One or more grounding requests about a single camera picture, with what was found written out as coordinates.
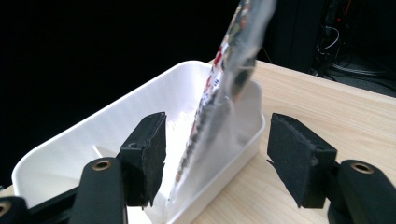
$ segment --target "plastic bag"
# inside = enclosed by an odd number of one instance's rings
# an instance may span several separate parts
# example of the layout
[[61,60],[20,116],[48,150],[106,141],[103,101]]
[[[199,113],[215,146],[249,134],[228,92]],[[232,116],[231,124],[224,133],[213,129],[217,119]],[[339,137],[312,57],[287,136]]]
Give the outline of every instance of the plastic bag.
[[217,52],[195,113],[175,184],[163,211],[168,221],[191,203],[251,139],[241,132],[235,104],[255,67],[275,0],[241,0]]

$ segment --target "black background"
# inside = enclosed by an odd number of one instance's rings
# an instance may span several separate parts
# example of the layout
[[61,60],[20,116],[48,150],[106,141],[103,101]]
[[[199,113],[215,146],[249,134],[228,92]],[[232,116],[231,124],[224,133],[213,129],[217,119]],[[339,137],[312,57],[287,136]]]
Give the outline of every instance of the black background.
[[187,60],[217,52],[239,1],[0,3],[0,185],[32,148]]

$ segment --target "black cable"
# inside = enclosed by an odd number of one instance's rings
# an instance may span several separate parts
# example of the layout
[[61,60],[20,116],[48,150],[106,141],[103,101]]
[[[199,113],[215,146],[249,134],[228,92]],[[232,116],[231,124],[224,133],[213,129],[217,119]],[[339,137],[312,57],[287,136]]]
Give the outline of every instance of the black cable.
[[329,77],[331,80],[334,82],[338,82],[333,76],[330,76],[329,74],[323,74],[324,77]]
[[273,62],[271,61],[271,59],[270,59],[270,56],[268,56],[267,50],[265,50],[264,45],[262,45],[262,50],[264,51],[265,56],[267,56],[268,61],[270,61],[270,63],[273,63]]
[[324,75],[327,76],[327,77],[346,77],[346,78],[353,78],[353,79],[358,79],[358,80],[362,80],[362,81],[372,82],[374,84],[383,86],[385,88],[388,88],[391,91],[396,92],[395,88],[393,88],[393,87],[391,87],[391,86],[389,86],[387,84],[384,84],[382,82],[378,82],[378,81],[375,81],[375,80],[367,79],[367,78],[364,78],[364,77],[351,77],[351,76],[340,75],[340,74],[331,74],[331,75],[329,75],[328,73],[325,73]]
[[325,26],[324,28],[326,28],[326,29],[332,29],[332,30],[334,30],[334,31],[337,33],[337,37],[334,39],[334,41],[333,41],[330,45],[328,45],[327,47],[324,47],[324,48],[323,48],[323,49],[329,49],[329,48],[331,48],[332,46],[334,46],[334,44],[336,44],[337,41],[340,39],[340,32],[339,32],[336,28],[331,27],[331,26]]
[[349,69],[339,66],[335,63],[332,63],[330,67],[332,70],[341,73],[347,73],[354,77],[391,78],[391,76],[389,76],[389,74],[385,71],[364,71],[364,70]]

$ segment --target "white plastic tray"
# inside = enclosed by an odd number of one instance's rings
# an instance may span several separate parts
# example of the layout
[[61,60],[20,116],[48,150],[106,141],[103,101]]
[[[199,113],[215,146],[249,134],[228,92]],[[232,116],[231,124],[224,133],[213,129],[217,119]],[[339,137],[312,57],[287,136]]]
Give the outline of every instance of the white plastic tray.
[[193,221],[257,153],[265,127],[261,110],[262,90],[257,83],[250,81],[243,97],[253,102],[254,106],[245,108],[241,105],[238,116],[244,120],[245,125],[241,128],[251,135],[251,140],[177,214],[165,221],[150,216],[150,213],[156,212],[153,209],[161,208],[155,206],[156,201],[162,200],[161,197],[166,195],[162,191],[168,191],[173,183],[210,67],[207,63],[196,61],[179,63],[34,148],[14,168],[12,182],[15,194],[25,198],[28,207],[32,207],[76,187],[85,164],[100,157],[115,157],[121,144],[143,117],[164,111],[167,115],[167,157],[163,184],[154,200],[154,207],[148,209],[148,216],[140,208],[128,208],[128,213],[132,213],[130,217],[133,217],[129,222]]

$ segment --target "wooden table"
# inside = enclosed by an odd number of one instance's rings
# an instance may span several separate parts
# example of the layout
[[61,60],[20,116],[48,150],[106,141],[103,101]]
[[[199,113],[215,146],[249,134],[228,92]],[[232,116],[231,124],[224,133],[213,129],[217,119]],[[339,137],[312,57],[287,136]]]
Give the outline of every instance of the wooden table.
[[[260,152],[194,223],[328,223],[324,209],[299,209],[266,161],[273,112],[298,119],[338,149],[337,160],[366,161],[396,185],[396,99],[257,63],[267,127]],[[0,192],[1,195],[12,194]]]

